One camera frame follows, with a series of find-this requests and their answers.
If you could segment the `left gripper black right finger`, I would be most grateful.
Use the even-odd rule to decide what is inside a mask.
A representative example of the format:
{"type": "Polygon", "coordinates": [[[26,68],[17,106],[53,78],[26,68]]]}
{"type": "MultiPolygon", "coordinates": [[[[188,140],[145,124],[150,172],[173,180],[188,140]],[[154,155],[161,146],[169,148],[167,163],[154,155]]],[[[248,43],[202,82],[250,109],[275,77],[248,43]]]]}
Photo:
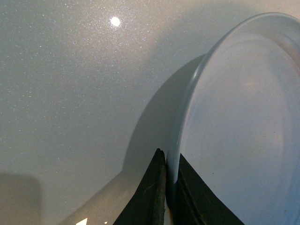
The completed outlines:
{"type": "Polygon", "coordinates": [[[243,222],[224,204],[180,155],[176,182],[176,225],[242,225],[243,222]]]}

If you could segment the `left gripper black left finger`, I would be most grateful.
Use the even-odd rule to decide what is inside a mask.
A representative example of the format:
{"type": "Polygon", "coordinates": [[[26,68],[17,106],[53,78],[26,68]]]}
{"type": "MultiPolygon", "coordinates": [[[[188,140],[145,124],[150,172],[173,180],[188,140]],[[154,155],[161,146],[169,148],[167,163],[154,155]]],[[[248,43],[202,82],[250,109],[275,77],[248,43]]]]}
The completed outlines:
{"type": "Polygon", "coordinates": [[[136,190],[115,225],[162,225],[165,215],[165,154],[157,149],[136,190]]]}

